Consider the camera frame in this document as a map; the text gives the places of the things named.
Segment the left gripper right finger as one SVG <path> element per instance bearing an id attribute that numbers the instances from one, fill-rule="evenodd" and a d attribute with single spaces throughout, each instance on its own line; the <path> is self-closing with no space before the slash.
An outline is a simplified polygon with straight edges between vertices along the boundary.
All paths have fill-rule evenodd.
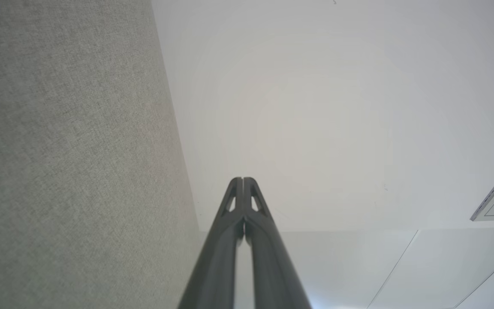
<path id="1" fill-rule="evenodd" d="M 255 179 L 244 178 L 244 198 L 255 309 L 312 309 Z"/>

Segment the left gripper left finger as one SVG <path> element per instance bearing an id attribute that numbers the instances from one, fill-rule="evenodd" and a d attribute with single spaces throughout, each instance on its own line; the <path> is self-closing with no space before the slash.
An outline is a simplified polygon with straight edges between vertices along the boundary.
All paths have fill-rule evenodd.
<path id="1" fill-rule="evenodd" d="M 233 178 L 177 309 L 233 309 L 237 246 L 244 237 L 243 179 Z"/>

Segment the grey fabric sofa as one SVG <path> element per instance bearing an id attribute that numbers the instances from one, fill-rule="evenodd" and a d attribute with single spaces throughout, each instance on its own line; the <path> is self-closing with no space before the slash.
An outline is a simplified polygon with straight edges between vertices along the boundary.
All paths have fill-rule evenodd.
<path id="1" fill-rule="evenodd" d="M 199 248 L 151 0 L 0 0 L 0 309 L 176 309 Z"/>

